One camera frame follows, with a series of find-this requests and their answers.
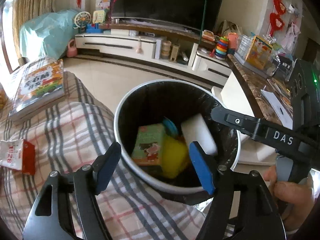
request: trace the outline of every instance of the human hand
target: human hand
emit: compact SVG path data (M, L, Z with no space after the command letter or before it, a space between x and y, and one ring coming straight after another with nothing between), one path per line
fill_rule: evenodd
M293 204L288 213L282 215L286 231L298 229L314 206L313 189L309 185L299 185L293 182L277 181L276 166L271 166L264 174L263 179L270 182L269 190L274 197Z

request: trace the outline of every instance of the trash can rim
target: trash can rim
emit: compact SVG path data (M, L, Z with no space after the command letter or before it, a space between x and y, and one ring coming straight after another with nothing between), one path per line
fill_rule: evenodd
M119 127L118 127L118 119L119 119L119 113L120 113L120 109L123 105L123 103L126 101L126 99L136 90L138 90L139 88L152 84L152 83L158 83L158 82L180 82L180 83L185 83L194 87L197 87L199 89L201 89L202 91L204 91L205 93L209 94L210 96L212 96L214 99L216 99L224 108L226 108L226 106L216 97L214 96L212 93L210 93L209 91L205 90L204 88L197 86L193 83L187 82L187 81L182 81L182 80L176 80L176 79L157 79L157 80L152 80L152 81L148 81L145 82L143 84L140 84L136 87L134 87L133 89L131 89L120 101L120 103L118 104L117 108L116 108L116 113L115 113L115 117L114 117L114 122L113 122L113 128L114 128L114 135L115 135L115 139L116 141L121 145L121 155L122 158L125 160L125 162L127 163L127 165L132 169L132 171L139 176L142 180L146 181L148 184L152 185L153 187L158 188L159 190L162 190L164 192L168 192L168 193L172 193L172 194L192 194L192 193L196 193L199 191L203 191L202 187L178 187L178 186L173 186L173 185L169 185L167 183L164 183L158 179L155 179L154 177L150 176L149 174L147 174L145 171L143 171L129 156L129 154L126 152L126 150L124 149L124 146L121 142L120 139L120 135L119 135ZM240 155L240 150L241 150L241 141L240 141L240 132L238 130L237 131L237 138L238 138L238 150L237 150L237 154L236 154L236 158L234 163L231 166L231 170L233 170L236 166L236 164L238 163L239 160L239 155Z

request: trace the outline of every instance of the plaid fabric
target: plaid fabric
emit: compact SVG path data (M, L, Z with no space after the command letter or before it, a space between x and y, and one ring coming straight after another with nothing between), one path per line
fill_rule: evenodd
M18 87L21 75L51 61L42 58L24 66L13 75L12 87ZM104 154L114 141L112 112L74 74L65 72L64 78L66 100L23 124L16 125L7 118L10 102L0 112L1 139L25 138L36 146L34 176L0 168L0 216L18 239L22 238L32 204L49 173L76 171ZM82 237L74 196L70 200L75 230ZM130 173L122 160L97 201L114 240L195 239L205 219L191 206L163 199Z

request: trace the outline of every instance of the paper sheet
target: paper sheet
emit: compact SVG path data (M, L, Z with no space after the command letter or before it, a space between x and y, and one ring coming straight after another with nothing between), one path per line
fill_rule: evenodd
M284 109L278 98L276 98L274 93L261 90L261 94L268 100L268 102L276 112L278 118L280 119L282 125L292 130L292 119Z

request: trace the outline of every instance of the red and white box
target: red and white box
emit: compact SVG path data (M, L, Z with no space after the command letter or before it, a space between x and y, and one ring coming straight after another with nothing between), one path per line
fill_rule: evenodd
M0 166L34 175L35 146L25 139L14 141L0 140Z

